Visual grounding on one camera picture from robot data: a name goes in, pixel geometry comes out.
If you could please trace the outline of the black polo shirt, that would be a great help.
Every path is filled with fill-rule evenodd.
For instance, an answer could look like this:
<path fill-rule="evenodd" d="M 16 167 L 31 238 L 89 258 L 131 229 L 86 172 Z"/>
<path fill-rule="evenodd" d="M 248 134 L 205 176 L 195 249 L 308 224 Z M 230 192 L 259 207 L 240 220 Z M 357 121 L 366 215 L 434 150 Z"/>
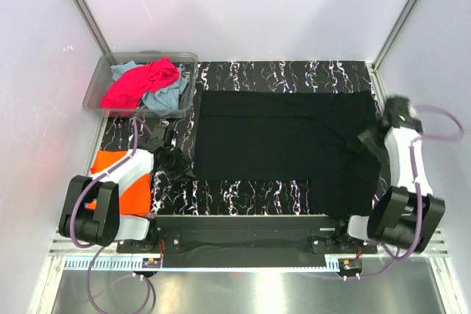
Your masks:
<path fill-rule="evenodd" d="M 205 91 L 194 173 L 207 181 L 302 181 L 309 209 L 343 218 L 372 210 L 380 163 L 359 137 L 376 123 L 369 91 Z"/>

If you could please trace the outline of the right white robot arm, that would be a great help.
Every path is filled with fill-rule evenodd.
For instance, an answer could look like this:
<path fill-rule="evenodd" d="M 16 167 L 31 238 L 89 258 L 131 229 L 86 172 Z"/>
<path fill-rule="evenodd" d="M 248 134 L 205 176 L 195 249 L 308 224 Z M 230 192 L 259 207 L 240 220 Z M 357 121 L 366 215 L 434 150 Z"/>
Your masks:
<path fill-rule="evenodd" d="M 445 202 L 436 198 L 425 175 L 422 159 L 422 122 L 409 99 L 387 98 L 376 127 L 359 140 L 379 160 L 388 160 L 391 185 L 368 216 L 351 215 L 333 234 L 338 250 L 351 252 L 362 246 L 394 246 L 398 260 L 426 248 L 445 214 Z"/>

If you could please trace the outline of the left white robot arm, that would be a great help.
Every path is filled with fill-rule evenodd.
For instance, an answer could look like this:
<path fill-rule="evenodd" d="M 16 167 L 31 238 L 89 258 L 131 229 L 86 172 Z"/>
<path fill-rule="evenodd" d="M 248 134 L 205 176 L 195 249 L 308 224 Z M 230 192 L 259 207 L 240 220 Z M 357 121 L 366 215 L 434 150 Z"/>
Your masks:
<path fill-rule="evenodd" d="M 123 214 L 121 199 L 156 168 L 170 182 L 194 178 L 181 149 L 171 146 L 173 134 L 168 126 L 154 126 L 148 138 L 135 140 L 133 148 L 110 166 L 90 176 L 73 177 L 60 216 L 60 235 L 82 249 L 114 242 L 122 242 L 130 251 L 163 248 L 156 221 L 146 213 Z"/>

